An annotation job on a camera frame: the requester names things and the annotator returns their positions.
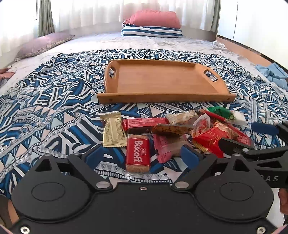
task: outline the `blue and white striped pillow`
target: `blue and white striped pillow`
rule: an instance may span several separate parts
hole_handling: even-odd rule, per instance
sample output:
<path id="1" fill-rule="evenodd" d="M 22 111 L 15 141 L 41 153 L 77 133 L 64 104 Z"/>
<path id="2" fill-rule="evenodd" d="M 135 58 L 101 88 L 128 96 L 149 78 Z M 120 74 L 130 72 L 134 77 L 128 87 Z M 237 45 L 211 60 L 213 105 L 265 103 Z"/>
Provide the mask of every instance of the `blue and white striped pillow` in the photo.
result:
<path id="1" fill-rule="evenodd" d="M 121 30 L 122 36 L 141 36 L 141 37 L 183 37 L 181 29 L 173 29 L 161 26 L 139 27 L 126 24 Z"/>

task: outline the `blue patterned bedspread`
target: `blue patterned bedspread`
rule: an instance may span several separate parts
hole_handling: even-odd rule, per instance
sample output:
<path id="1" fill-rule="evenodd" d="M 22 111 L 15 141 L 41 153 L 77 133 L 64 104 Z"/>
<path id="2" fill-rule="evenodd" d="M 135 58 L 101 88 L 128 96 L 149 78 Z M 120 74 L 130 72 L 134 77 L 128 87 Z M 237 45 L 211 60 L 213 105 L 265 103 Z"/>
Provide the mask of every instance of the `blue patterned bedspread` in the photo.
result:
<path id="1" fill-rule="evenodd" d="M 214 69 L 237 98 L 231 103 L 99 104 L 104 92 L 104 70 L 111 59 L 165 59 L 200 63 Z M 235 62 L 216 54 L 167 50 L 97 50 L 59 54 L 41 64 L 0 98 L 0 191 L 10 197 L 13 188 L 44 153 L 64 158 L 86 152 L 102 142 L 103 126 L 97 113 L 121 111 L 123 118 L 163 117 L 193 108 L 224 106 L 241 111 L 248 122 L 277 123 L 287 119 L 288 100 L 280 89 L 253 76 Z M 258 148 L 279 147 L 276 136 L 245 131 Z M 149 174 L 125 171 L 125 148 L 105 148 L 95 171 L 111 182 L 171 182 L 170 175 L 187 170 L 181 158 L 165 164 L 151 147 Z"/>

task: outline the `human hand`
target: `human hand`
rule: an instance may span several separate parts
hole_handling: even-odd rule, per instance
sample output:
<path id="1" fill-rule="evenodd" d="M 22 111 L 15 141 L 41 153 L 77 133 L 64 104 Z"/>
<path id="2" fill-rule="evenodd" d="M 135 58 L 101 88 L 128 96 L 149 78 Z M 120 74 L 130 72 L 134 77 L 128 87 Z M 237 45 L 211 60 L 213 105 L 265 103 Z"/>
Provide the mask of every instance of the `human hand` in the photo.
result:
<path id="1" fill-rule="evenodd" d="M 288 215 L 288 192 L 285 188 L 279 189 L 280 212 Z"/>

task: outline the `metal bolt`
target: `metal bolt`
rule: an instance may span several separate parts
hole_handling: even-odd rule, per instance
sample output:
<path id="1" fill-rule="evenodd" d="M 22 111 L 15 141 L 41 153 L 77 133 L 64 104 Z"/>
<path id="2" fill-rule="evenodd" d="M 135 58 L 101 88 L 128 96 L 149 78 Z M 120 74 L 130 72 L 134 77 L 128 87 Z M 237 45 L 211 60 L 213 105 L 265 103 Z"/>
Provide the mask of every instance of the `metal bolt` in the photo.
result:
<path id="1" fill-rule="evenodd" d="M 266 232 L 266 228 L 265 227 L 259 227 L 258 229 L 257 229 L 257 234 L 264 234 Z"/>
<path id="2" fill-rule="evenodd" d="M 20 231 L 23 233 L 23 234 L 29 234 L 30 233 L 30 229 L 26 226 L 22 226 L 20 228 Z"/>
<path id="3" fill-rule="evenodd" d="M 189 184 L 185 181 L 179 181 L 175 184 L 176 188 L 188 188 Z"/>
<path id="4" fill-rule="evenodd" d="M 109 188 L 110 183 L 108 181 L 100 181 L 96 184 L 97 188 Z"/>

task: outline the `bamboo tray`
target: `bamboo tray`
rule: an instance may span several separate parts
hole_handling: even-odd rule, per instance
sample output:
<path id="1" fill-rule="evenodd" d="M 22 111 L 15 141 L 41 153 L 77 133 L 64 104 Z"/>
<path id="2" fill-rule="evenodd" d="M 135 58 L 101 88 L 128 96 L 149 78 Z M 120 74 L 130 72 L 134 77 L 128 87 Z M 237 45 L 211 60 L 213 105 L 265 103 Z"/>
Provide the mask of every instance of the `bamboo tray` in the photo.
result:
<path id="1" fill-rule="evenodd" d="M 110 77 L 110 68 L 114 75 Z M 205 75 L 218 78 L 213 82 Z M 102 104 L 137 102 L 231 102 L 225 82 L 212 69 L 197 63 L 116 59 L 109 62 L 104 74 L 106 93 L 97 94 Z"/>

